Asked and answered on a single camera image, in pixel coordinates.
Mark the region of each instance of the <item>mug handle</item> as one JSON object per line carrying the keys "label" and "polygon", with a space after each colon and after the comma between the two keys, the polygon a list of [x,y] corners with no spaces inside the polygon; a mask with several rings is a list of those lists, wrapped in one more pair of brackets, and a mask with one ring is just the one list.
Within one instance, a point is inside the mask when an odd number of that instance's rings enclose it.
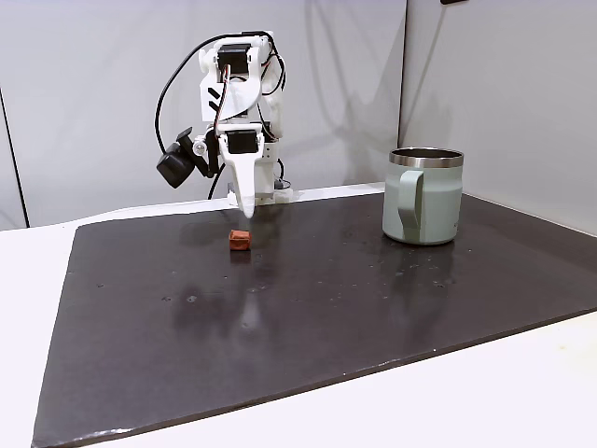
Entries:
{"label": "mug handle", "polygon": [[423,193],[423,171],[407,171],[400,177],[398,190],[398,214],[402,227],[421,228],[421,194]]}

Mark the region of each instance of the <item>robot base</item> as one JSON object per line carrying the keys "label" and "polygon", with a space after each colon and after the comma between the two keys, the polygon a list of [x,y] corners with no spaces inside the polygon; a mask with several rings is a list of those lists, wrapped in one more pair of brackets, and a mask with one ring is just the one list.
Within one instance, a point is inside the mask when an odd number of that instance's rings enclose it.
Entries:
{"label": "robot base", "polygon": [[[271,203],[290,203],[294,197],[294,191],[292,189],[277,189],[273,192],[272,198],[255,198],[255,205],[268,205]],[[236,194],[234,191],[228,193],[228,203],[236,207],[239,203],[236,201]]]}

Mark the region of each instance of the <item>small red block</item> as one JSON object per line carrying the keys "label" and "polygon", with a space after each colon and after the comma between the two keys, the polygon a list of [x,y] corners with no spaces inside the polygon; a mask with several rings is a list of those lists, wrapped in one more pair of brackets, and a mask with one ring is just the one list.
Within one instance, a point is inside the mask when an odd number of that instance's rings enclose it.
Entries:
{"label": "small red block", "polygon": [[230,231],[230,250],[249,250],[251,248],[250,231]]}

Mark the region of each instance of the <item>black cable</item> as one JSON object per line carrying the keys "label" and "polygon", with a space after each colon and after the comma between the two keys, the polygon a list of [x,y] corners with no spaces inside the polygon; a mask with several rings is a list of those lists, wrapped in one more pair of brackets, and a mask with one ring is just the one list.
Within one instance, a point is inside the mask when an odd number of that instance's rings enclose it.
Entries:
{"label": "black cable", "polygon": [[257,103],[257,111],[259,112],[259,119],[261,119],[261,126],[263,126],[263,131],[271,138],[271,140],[278,140],[273,133],[268,131],[268,127],[265,125],[265,120],[263,119],[263,114],[261,113],[261,107],[259,103]]}
{"label": "black cable", "polygon": [[[284,60],[280,57],[279,54],[275,54],[278,63],[280,64],[280,69],[282,70],[282,72],[280,73],[280,77],[278,78],[278,83],[276,84],[276,87],[273,88],[273,91],[267,91],[265,93],[261,93],[262,96],[269,96],[271,94],[273,94],[275,91],[278,90],[278,88],[280,88],[280,86],[282,85],[282,83],[286,83],[286,67],[284,64]],[[263,71],[263,75],[265,75],[266,71],[268,70],[268,68],[270,68],[270,66],[268,65],[265,70]]]}
{"label": "black cable", "polygon": [[31,225],[29,224],[29,215],[27,214],[27,206],[25,205],[25,196],[22,192],[21,176],[19,175],[19,169],[17,168],[17,158],[15,156],[15,149],[12,146],[12,137],[10,136],[10,129],[8,128],[8,115],[7,110],[4,106],[4,97],[2,96],[2,89],[0,89],[0,106],[2,107],[2,112],[4,115],[4,124],[7,127],[8,147],[10,148],[10,156],[12,157],[12,166],[15,170],[15,178],[17,179],[17,189],[19,190],[19,197],[21,198],[22,215],[25,219],[25,227],[29,229]]}
{"label": "black cable", "polygon": [[278,164],[280,165],[280,180],[284,180],[284,164],[280,159],[278,159]]}
{"label": "black cable", "polygon": [[217,181],[219,180],[220,176],[222,175],[224,168],[226,168],[226,164],[222,163],[222,165],[220,166],[220,171],[217,172],[214,182],[212,183],[212,187],[209,190],[209,195],[207,196],[208,200],[212,199],[212,197],[214,196],[215,186],[217,185]]}
{"label": "black cable", "polygon": [[217,106],[217,110],[215,112],[215,119],[214,119],[215,138],[217,138],[219,136],[219,132],[217,131],[217,126],[220,121],[220,114],[222,113],[222,107],[224,107],[224,102],[226,101],[226,93],[228,92],[229,82],[230,82],[230,65],[226,64],[224,66],[224,88],[222,89],[222,99],[220,100],[220,104]]}
{"label": "black cable", "polygon": [[211,37],[203,42],[201,42],[197,47],[195,47],[188,55],[187,57],[180,63],[180,65],[178,65],[178,67],[176,68],[176,70],[174,70],[174,73],[172,74],[172,76],[170,77],[170,79],[168,79],[168,82],[166,83],[166,85],[164,86],[163,90],[161,91],[160,94],[160,98],[158,100],[158,106],[156,107],[156,117],[154,119],[154,128],[156,131],[156,137],[158,138],[158,144],[160,145],[160,149],[161,152],[163,154],[166,153],[166,148],[164,147],[164,144],[161,140],[161,134],[160,134],[160,111],[161,111],[161,105],[164,101],[164,97],[166,96],[166,92],[168,91],[168,89],[170,89],[170,86],[172,85],[172,83],[174,82],[174,80],[176,79],[176,77],[178,76],[178,74],[180,73],[180,71],[185,67],[185,65],[187,65],[188,61],[190,61],[190,58],[192,58],[195,53],[197,53],[200,49],[202,49],[203,47],[216,42],[216,40],[219,39],[224,39],[227,37],[239,37],[239,36],[244,36],[244,35],[264,35],[266,36],[271,43],[271,51],[274,52],[275,54],[278,54],[278,49],[276,48],[276,44],[273,41],[273,37],[270,35],[270,33],[267,33],[265,31],[249,31],[249,32],[243,32],[240,34],[225,34],[225,35],[216,35],[214,37]]}

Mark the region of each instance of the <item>white table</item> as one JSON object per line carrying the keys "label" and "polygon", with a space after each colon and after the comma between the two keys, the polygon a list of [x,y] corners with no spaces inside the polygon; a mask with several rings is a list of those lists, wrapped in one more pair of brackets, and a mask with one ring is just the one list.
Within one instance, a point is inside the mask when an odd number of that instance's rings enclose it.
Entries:
{"label": "white table", "polygon": [[[314,189],[297,201],[370,194]],[[78,226],[231,208],[226,199],[118,210],[0,232],[0,446],[28,447]],[[597,313],[102,448],[176,446],[597,446]]]}

